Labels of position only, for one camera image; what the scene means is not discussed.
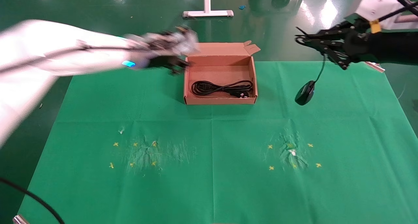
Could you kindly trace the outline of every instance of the robotic arm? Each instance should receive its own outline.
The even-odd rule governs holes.
[[[418,17],[402,12],[414,12],[417,5],[409,0],[355,0],[344,22],[316,34],[298,28],[303,35],[296,42],[327,54],[343,70],[362,61],[416,65]]]
[[[177,74],[188,66],[179,56],[197,51],[196,33],[182,27],[120,38],[41,20],[9,28],[0,43],[0,148],[60,76],[150,67]]]

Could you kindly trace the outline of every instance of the yellow tag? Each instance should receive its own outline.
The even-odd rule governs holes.
[[[382,28],[380,27],[380,23],[378,19],[370,22],[370,28],[372,29],[372,34],[382,31]]]

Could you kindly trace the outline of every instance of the white robotic arm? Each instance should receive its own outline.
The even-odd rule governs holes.
[[[0,148],[59,76],[160,66],[176,73],[188,65],[179,56],[197,51],[186,28],[120,38],[40,20],[9,28],[0,43]]]

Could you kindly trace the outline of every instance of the mouse cable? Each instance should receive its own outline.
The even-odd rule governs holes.
[[[319,72],[318,77],[315,80],[315,83],[318,81],[319,77],[321,77],[322,75],[322,71],[324,71],[324,67],[325,67],[325,60],[327,59],[327,55],[324,53],[324,60],[322,61],[322,68],[321,71]]]
[[[4,183],[28,196],[30,196],[32,199],[36,200],[38,203],[40,203],[45,209],[47,209],[54,217],[55,219],[60,223],[60,224],[65,224],[64,220],[62,220],[62,218],[60,217],[60,215],[58,215],[58,213],[49,205],[47,204],[45,201],[43,201],[39,196],[35,195],[34,193],[21,188],[20,186],[12,183],[11,181],[5,179],[5,178],[1,178],[0,177],[0,183]]]

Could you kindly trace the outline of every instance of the box lid flap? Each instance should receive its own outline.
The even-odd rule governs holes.
[[[244,43],[199,43],[199,52],[188,55],[196,56],[251,56],[260,48],[251,41]]]

